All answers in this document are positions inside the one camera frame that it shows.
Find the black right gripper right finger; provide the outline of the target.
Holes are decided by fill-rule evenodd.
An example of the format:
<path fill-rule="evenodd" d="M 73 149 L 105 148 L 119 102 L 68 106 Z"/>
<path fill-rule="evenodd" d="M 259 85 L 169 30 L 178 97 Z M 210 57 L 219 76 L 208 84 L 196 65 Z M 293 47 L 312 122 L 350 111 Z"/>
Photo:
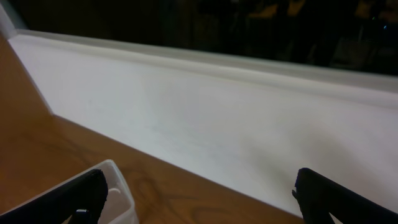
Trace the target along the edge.
<path fill-rule="evenodd" d="M 298 170 L 292 195 L 305 223 L 397 223 L 397 214 L 309 168 Z"/>

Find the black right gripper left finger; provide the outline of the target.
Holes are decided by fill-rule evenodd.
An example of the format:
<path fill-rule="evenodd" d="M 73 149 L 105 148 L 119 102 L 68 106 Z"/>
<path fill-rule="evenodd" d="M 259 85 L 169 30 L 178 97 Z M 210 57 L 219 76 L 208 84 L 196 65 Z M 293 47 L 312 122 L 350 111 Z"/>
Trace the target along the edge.
<path fill-rule="evenodd" d="M 98 223 L 107 196 L 103 171 L 93 169 L 1 215 L 1 223 Z"/>

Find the clear plastic container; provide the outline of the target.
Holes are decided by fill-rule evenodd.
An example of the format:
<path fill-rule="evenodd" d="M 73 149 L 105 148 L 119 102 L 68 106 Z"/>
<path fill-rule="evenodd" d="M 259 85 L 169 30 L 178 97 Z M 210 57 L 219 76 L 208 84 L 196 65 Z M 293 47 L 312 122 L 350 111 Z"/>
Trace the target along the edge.
<path fill-rule="evenodd" d="M 66 181 L 52 187 L 51 189 L 48 189 L 47 191 L 35 196 L 34 198 L 8 210 L 7 212 L 10 212 L 11 210 L 18 208 L 22 205 L 25 205 L 33 201 L 34 199 L 50 192 L 51 190 L 73 179 L 76 179 L 77 177 L 93 169 L 99 169 L 103 171 L 108 185 L 107 200 L 104 204 L 104 208 L 101 212 L 101 216 L 99 218 L 98 223 L 138 223 L 139 220 L 137 217 L 137 213 L 135 211 L 135 202 L 132 197 L 132 194 L 129 190 L 127 182 L 123 177 L 121 171 L 118 169 L 117 165 L 112 160 L 105 160 L 103 162 L 100 162 L 99 164 L 90 167 L 84 172 L 81 172 L 67 179 Z"/>

